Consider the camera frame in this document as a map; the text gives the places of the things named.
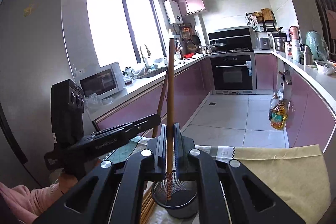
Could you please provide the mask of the pink sleeve forearm left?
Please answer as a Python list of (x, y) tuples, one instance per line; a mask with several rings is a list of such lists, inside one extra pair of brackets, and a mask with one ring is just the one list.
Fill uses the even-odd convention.
[(19, 223), (33, 223), (68, 190), (60, 182), (33, 190), (24, 185), (9, 188), (1, 183), (1, 197)]

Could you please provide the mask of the left hand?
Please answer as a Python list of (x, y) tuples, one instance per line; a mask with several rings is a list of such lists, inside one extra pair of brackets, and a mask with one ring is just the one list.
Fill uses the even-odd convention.
[(75, 176), (66, 174), (64, 172), (61, 173), (58, 177), (59, 188), (63, 194), (67, 193), (77, 183), (78, 180)]

